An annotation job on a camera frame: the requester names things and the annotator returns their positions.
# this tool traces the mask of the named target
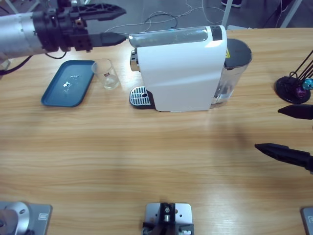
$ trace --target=warning label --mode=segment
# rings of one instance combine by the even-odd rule
[[[230,54],[229,54],[228,48],[227,48],[227,50],[226,50],[226,58],[230,58]]]

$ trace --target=wooden table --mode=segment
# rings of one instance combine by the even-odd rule
[[[51,204],[50,235],[139,235],[145,205],[159,201],[191,204],[197,235],[304,234],[299,209],[313,205],[313,176],[254,144],[313,153],[312,121],[277,113],[288,103],[273,90],[312,49],[313,29],[228,36],[246,42],[253,60],[227,105],[205,112],[131,107],[142,81],[128,42],[62,60],[34,56],[5,76],[0,200]],[[113,61],[122,86],[106,91],[94,79],[76,108],[41,104],[64,61],[99,58]]]

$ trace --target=white coffee machine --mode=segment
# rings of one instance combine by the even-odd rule
[[[208,110],[231,96],[252,59],[251,50],[239,40],[232,43],[233,53],[227,49],[223,26],[131,34],[129,41],[135,48],[131,69],[141,72],[144,83],[131,91],[130,103],[140,109]]]

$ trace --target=blue tray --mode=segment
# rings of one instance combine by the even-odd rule
[[[68,60],[61,64],[41,102],[48,106],[75,107],[88,90],[93,77],[92,60]]]

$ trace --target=floor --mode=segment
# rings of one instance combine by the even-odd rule
[[[20,4],[20,0],[15,1],[15,6],[21,11],[26,11],[32,4],[33,0],[24,0],[23,4]],[[89,30],[92,32],[105,31],[111,27],[124,25],[124,24],[138,24],[144,22],[151,13],[156,11],[164,11],[172,15],[181,15],[187,12],[190,7],[185,4],[185,0],[91,0],[91,3],[105,2],[110,4],[116,4],[127,10],[127,14],[121,16],[110,22],[89,22]],[[220,0],[203,0],[204,6],[216,7],[224,9]],[[243,0],[241,8],[231,8],[228,24],[251,27],[251,28],[273,28],[275,27],[279,16],[274,15],[266,25],[265,22],[268,17],[277,8],[280,0]],[[201,7],[201,0],[188,0],[188,4],[193,8]],[[1,6],[9,10],[9,7],[2,0]],[[283,21],[284,17],[288,13],[288,10],[284,12],[279,20],[278,26]],[[218,22],[222,20],[223,12],[215,8],[205,8],[207,18],[211,22]],[[6,14],[0,9],[0,16]],[[313,1],[303,0],[296,14],[288,27],[313,27]],[[157,16],[153,18],[153,21],[165,21],[172,19],[170,16]],[[177,28],[193,27],[200,25],[212,25],[207,22],[202,8],[193,10],[190,14],[177,18]],[[136,33],[142,32],[148,28],[148,24],[124,26],[115,28],[115,32],[124,33]],[[175,20],[170,20],[165,23],[155,23],[148,31],[170,29],[176,26]]]

